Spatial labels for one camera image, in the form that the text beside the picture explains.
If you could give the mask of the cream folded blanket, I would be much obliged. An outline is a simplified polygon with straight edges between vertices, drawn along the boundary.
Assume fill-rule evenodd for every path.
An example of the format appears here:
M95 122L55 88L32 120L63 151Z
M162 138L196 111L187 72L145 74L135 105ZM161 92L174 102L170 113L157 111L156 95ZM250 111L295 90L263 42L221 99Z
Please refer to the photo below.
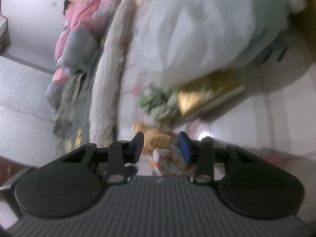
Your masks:
M135 13L135 0L120 1L107 30L103 53L96 68L88 140L99 147L106 147L116 139L119 93Z

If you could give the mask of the green patterned cloth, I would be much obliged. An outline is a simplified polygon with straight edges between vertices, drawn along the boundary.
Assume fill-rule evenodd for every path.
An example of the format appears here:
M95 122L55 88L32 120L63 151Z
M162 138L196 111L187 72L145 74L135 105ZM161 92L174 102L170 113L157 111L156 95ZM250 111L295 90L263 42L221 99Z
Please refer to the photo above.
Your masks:
M138 93L138 104L144 113L161 125L176 125L180 119L178 93L149 83Z

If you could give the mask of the plaid floral bed sheet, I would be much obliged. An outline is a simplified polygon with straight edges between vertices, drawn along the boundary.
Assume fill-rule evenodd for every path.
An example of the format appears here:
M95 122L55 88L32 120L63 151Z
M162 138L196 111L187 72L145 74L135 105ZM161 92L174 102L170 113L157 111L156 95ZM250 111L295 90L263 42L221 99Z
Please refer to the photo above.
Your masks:
M246 67L244 93L181 131L236 144L293 174L305 188L298 215L315 219L315 52L296 29Z

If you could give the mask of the pale green plastic bag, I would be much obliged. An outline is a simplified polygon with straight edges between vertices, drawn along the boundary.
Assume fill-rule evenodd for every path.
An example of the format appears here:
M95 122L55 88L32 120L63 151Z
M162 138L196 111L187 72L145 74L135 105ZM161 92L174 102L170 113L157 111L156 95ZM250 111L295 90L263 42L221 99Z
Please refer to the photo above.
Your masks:
M305 6L305 0L144 0L129 61L167 88L241 68Z

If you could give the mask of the gold foil box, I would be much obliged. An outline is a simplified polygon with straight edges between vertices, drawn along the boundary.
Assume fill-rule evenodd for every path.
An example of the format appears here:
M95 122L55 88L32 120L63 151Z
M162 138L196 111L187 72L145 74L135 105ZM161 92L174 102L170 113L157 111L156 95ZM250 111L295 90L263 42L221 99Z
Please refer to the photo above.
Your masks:
M224 95L243 88L243 70L219 70L176 89L182 117L192 115Z

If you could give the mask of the white door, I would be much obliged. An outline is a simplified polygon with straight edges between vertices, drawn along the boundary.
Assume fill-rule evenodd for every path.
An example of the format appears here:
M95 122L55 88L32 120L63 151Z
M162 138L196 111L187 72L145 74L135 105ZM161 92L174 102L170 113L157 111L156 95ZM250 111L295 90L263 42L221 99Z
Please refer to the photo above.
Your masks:
M1 57L1 156L34 166L56 159L51 75Z

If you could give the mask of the orange patterned cloth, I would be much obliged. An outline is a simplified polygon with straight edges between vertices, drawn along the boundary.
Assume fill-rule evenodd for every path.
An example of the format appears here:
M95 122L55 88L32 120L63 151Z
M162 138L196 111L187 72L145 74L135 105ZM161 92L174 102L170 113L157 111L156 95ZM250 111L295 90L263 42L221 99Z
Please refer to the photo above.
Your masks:
M184 161L173 134L166 134L157 128L135 122L134 132L144 134L142 155L146 157L156 176L190 176L195 166Z

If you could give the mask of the pink grey floral quilt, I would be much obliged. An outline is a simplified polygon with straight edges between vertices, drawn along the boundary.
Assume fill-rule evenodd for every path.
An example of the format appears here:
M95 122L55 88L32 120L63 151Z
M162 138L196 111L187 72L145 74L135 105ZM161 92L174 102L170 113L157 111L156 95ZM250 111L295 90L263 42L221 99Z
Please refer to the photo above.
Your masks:
M60 108L70 76L88 71L119 3L120 0L65 0L65 23L54 51L57 69L46 91L54 111Z

